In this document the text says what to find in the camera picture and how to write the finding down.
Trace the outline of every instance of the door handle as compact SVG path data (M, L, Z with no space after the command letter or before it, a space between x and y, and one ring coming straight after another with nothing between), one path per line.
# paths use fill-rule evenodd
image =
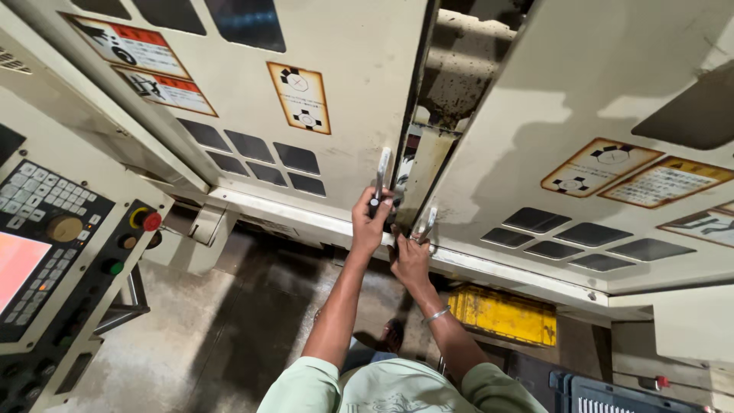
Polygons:
M433 229L433 223L436 222L436 215L438 215L438 208L431 208L431 210L428 212L426 225L420 230L420 233L411 232L410 238L415 240L419 245L422 244L423 241L425 241L428 237L428 234Z
M388 163L390 163L390 148L382 148L382 156L379 157L379 165L377 166L377 180L374 183L374 195L369 200L369 217L374 218L377 207L379 207L382 198L382 183L385 181L385 174L388 172Z

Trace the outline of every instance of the man's arm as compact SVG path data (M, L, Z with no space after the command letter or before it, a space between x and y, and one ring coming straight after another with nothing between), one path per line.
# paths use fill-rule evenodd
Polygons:
M394 225L393 234L399 256L390 248L390 268L415 299L423 316L431 317L446 307L428 279L428 250L431 242L426 240L423 245L419 245L414 240L406 240ZM446 367L459 383L474 366L490 361L450 312L428 325L441 356L446 360Z
M383 193L393 195L388 190L383 190ZM374 218L370 218L368 203L373 194L374 187L367 187L352 208L352 250L301 353L301 356L316 357L329 362L339 370L349 350L349 341L355 327L357 300L365 269L382 241L382 226L385 225L385 219L393 205L393 199L386 198L380 203Z

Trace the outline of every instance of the green button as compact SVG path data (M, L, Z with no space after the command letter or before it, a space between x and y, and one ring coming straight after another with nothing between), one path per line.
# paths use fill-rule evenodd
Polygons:
M112 266L111 266L111 267L109 268L109 274L110 274L110 275L112 275L112 276L116 276L117 274L119 274L119 273L122 273L122 272L123 272L123 268L124 268L124 267L125 267L125 263L123 263L123 262L121 262L121 261L118 261L118 262L114 263L114 264L113 264L113 265L112 265Z

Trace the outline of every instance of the light green t-shirt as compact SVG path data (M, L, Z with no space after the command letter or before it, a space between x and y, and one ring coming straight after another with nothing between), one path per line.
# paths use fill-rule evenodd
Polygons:
M459 394L432 368L405 359L339 377L335 365L301 357L273 383L258 413L547 413L522 384L490 363L469 370L461 388Z

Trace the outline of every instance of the orange screen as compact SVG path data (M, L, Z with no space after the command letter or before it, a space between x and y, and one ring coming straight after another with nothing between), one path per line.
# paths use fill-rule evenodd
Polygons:
M50 244L0 232L0 312L31 275Z

